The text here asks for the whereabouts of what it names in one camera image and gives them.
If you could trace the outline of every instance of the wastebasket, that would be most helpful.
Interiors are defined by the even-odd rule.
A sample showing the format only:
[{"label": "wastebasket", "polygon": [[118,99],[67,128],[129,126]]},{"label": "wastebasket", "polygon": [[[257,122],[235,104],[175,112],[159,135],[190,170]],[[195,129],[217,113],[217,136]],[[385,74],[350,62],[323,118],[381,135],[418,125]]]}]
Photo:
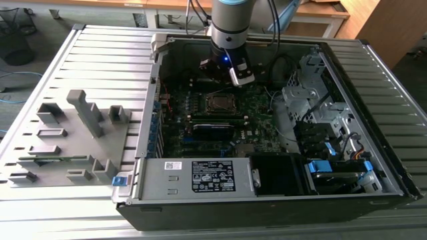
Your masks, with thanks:
[{"label": "wastebasket", "polygon": [[0,58],[12,66],[24,65],[35,58],[20,25],[15,22],[0,21]]},{"label": "wastebasket", "polygon": [[38,31],[32,15],[34,10],[30,8],[14,8],[8,10],[0,10],[2,21],[8,23],[16,23],[19,30],[27,36]]}]

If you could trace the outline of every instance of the metal slatted table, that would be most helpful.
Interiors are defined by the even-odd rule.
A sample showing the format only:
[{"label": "metal slatted table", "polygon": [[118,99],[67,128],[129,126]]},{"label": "metal slatted table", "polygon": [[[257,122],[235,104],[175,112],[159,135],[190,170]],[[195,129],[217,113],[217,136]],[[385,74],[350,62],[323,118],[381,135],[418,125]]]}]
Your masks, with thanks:
[{"label": "metal slatted table", "polygon": [[[16,237],[18,234],[28,234],[31,239],[218,239],[343,231],[362,234],[369,230],[427,226],[425,198],[397,209],[377,211],[351,222],[283,228],[139,232],[115,209],[110,185],[10,188],[6,180],[16,168],[16,159],[6,158],[4,153],[26,142],[26,133],[36,130],[35,113],[40,104],[55,101],[67,106],[64,95],[71,89],[84,89],[87,98],[97,102],[99,108],[122,105],[131,109],[121,170],[133,169],[151,75],[151,38],[158,32],[182,33],[179,30],[94,25],[71,31],[0,145],[2,236],[14,234],[16,239],[23,239]],[[427,117],[371,46],[358,40],[286,39],[322,40],[330,44],[415,184],[422,190],[427,189]]]}]

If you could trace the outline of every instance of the motherboard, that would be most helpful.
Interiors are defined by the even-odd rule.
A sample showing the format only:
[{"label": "motherboard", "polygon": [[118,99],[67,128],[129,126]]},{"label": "motherboard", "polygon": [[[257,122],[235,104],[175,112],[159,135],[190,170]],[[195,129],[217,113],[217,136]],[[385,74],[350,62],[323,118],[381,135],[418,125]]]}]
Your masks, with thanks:
[{"label": "motherboard", "polygon": [[165,158],[245,157],[282,151],[273,96],[262,84],[238,88],[206,78],[169,79],[162,83],[161,102]]}]

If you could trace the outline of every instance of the warning label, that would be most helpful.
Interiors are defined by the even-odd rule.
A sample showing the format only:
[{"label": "warning label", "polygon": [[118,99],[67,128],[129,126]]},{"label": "warning label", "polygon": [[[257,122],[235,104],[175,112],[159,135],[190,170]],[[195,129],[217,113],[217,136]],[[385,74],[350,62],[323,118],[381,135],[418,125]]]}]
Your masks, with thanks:
[{"label": "warning label", "polygon": [[233,161],[194,161],[191,171],[195,193],[237,191]]}]

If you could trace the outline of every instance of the white sticker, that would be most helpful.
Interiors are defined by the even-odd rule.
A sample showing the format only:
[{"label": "white sticker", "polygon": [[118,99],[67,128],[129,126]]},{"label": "white sticker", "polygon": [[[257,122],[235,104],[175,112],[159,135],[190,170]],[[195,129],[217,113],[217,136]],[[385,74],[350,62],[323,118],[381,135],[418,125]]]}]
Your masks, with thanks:
[{"label": "white sticker", "polygon": [[182,170],[183,162],[182,161],[167,161],[165,162],[165,170]]},{"label": "white sticker", "polygon": [[134,3],[126,3],[125,6],[127,7],[143,7],[143,4],[134,4]]}]

